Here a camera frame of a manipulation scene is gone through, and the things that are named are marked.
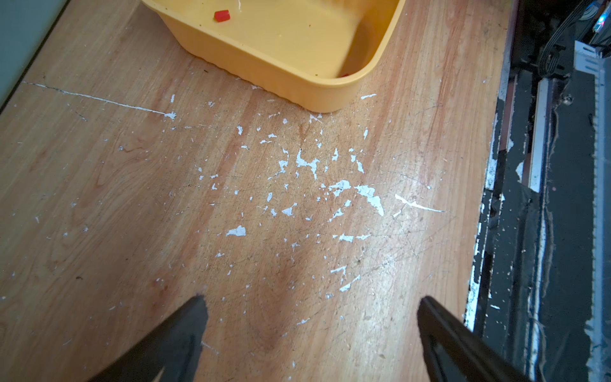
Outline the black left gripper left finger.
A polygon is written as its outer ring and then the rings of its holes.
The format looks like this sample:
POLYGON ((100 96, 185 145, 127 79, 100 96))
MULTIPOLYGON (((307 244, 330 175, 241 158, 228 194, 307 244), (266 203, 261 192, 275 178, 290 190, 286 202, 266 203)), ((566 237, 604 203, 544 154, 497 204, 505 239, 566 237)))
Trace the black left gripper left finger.
POLYGON ((197 294, 92 381, 193 381, 208 322, 205 297, 197 294))

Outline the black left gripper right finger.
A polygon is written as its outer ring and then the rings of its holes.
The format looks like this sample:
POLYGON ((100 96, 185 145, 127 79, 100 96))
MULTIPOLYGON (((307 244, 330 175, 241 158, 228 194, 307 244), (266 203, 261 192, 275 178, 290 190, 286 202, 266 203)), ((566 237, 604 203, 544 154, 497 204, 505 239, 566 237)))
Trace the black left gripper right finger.
POLYGON ((423 359, 432 381, 527 381, 431 296, 417 311, 423 359))

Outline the yellow plastic storage box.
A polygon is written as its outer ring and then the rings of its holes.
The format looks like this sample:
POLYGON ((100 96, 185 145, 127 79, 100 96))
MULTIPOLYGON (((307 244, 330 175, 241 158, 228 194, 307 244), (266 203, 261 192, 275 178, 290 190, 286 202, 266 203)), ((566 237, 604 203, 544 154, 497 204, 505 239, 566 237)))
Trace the yellow plastic storage box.
POLYGON ((316 113, 377 67, 403 1, 145 1, 195 57, 316 113), (216 22, 216 11, 231 19, 216 22))

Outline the red screw protection sleeve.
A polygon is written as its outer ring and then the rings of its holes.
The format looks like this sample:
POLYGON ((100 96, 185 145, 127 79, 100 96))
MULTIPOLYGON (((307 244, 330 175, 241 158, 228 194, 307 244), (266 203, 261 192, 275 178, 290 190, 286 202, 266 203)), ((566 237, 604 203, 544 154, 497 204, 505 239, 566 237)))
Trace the red screw protection sleeve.
POLYGON ((227 22, 231 19, 229 10, 216 11, 214 13, 214 19, 216 22, 227 22))

